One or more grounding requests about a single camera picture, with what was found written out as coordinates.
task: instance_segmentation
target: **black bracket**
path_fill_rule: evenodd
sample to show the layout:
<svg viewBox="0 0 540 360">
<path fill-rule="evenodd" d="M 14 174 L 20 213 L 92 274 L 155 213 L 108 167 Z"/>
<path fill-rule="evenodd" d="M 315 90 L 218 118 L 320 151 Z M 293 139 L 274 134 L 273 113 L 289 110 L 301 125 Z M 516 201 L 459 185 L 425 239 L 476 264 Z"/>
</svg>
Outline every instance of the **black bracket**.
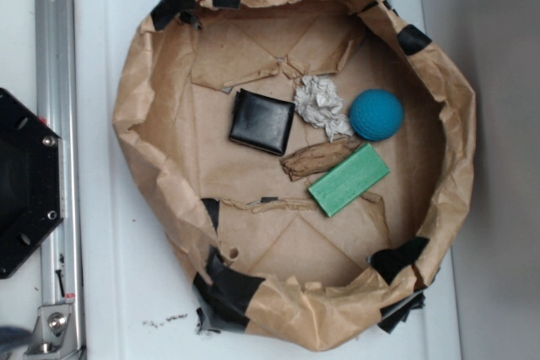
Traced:
<svg viewBox="0 0 540 360">
<path fill-rule="evenodd" d="M 0 279 L 62 221 L 60 137 L 0 88 Z"/>
</svg>

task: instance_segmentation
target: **green sponge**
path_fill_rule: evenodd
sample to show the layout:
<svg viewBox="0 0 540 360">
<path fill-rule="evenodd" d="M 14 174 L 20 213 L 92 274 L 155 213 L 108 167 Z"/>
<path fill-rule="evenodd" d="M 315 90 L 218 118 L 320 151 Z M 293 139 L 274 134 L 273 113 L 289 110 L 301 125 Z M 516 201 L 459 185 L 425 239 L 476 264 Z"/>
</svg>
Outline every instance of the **green sponge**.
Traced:
<svg viewBox="0 0 540 360">
<path fill-rule="evenodd" d="M 379 154 L 366 143 L 311 185 L 309 191 L 331 217 L 389 173 Z"/>
</svg>

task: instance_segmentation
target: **metal clamp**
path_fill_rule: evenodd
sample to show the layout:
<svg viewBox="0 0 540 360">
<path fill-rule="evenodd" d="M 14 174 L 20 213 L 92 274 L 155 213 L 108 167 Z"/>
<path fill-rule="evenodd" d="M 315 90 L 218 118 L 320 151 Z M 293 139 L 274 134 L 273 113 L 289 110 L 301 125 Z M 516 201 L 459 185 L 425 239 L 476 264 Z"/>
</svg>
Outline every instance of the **metal clamp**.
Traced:
<svg viewBox="0 0 540 360">
<path fill-rule="evenodd" d="M 78 351 L 71 304 L 40 307 L 25 360 L 60 360 Z"/>
</svg>

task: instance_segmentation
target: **blue rubber ball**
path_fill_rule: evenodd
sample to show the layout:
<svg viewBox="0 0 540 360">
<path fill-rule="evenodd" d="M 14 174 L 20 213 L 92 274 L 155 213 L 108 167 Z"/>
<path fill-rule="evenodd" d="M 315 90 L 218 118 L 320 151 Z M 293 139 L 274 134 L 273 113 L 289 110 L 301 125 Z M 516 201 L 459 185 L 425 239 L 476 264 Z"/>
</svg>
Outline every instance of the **blue rubber ball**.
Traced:
<svg viewBox="0 0 540 360">
<path fill-rule="evenodd" d="M 369 89 L 353 102 L 349 118 L 353 129 L 362 138 L 382 141 L 402 126 L 403 105 L 387 90 Z"/>
</svg>

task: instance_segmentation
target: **white tissue paper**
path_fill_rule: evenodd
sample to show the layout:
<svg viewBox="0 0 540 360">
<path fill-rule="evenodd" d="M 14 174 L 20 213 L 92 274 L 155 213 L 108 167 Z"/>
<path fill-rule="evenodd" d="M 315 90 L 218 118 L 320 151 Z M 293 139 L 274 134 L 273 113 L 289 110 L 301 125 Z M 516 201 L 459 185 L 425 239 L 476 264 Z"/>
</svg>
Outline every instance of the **white tissue paper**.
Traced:
<svg viewBox="0 0 540 360">
<path fill-rule="evenodd" d="M 296 88 L 294 104 L 296 111 L 314 128 L 324 127 L 330 142 L 334 135 L 344 134 L 350 137 L 354 130 L 345 114 L 339 114 L 343 108 L 343 99 L 338 96 L 338 87 L 328 78 L 304 76 L 304 86 Z"/>
</svg>

